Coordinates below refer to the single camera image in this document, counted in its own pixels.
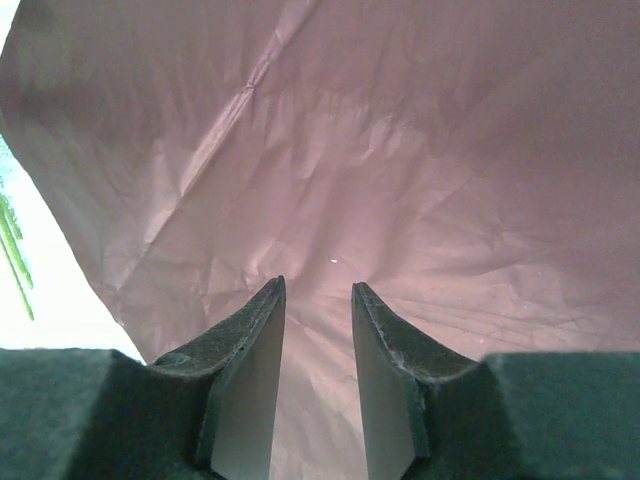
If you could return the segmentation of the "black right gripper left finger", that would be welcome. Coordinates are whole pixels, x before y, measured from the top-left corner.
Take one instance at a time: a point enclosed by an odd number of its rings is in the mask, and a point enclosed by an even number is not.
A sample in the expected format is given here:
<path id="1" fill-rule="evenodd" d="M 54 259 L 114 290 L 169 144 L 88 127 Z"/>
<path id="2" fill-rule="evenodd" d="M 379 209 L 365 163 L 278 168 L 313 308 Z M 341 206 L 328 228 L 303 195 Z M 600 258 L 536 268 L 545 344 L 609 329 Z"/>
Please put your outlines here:
<path id="1" fill-rule="evenodd" d="M 0 348 L 0 480 L 269 480 L 286 289 L 142 364 Z"/>

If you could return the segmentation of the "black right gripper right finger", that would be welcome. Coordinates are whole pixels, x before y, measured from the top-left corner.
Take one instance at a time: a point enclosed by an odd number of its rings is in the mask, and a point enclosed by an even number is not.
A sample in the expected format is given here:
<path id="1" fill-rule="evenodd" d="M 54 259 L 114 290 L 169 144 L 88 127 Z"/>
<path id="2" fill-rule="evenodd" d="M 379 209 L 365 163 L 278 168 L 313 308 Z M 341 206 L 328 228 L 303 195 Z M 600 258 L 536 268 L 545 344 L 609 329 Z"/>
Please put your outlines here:
<path id="1" fill-rule="evenodd" d="M 368 480 L 640 480 L 640 352 L 474 361 L 352 288 Z"/>

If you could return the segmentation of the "dark red wrapping paper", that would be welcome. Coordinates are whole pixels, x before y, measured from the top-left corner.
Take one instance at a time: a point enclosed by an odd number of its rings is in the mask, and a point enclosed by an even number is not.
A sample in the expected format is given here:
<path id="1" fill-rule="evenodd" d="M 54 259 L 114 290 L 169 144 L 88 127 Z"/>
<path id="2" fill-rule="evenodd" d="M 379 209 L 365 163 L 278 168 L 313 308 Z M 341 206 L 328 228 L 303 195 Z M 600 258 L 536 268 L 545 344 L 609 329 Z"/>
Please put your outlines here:
<path id="1" fill-rule="evenodd" d="M 351 289 L 640 351 L 640 0 L 21 0 L 6 141 L 153 360 L 286 281 L 270 480 L 366 480 Z"/>

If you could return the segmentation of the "floral printed tablecloth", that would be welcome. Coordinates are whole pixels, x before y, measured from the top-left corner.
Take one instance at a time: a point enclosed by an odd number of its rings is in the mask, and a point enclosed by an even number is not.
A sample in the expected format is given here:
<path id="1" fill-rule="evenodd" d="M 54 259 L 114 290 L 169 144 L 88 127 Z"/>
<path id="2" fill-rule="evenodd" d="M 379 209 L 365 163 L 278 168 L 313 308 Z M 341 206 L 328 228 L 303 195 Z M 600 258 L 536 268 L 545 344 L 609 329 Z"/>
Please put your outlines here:
<path id="1" fill-rule="evenodd" d="M 0 133 L 26 233 L 28 347 L 138 353 L 120 322 L 157 195 L 164 127 L 149 28 L 174 0 L 16 0 L 0 52 Z"/>

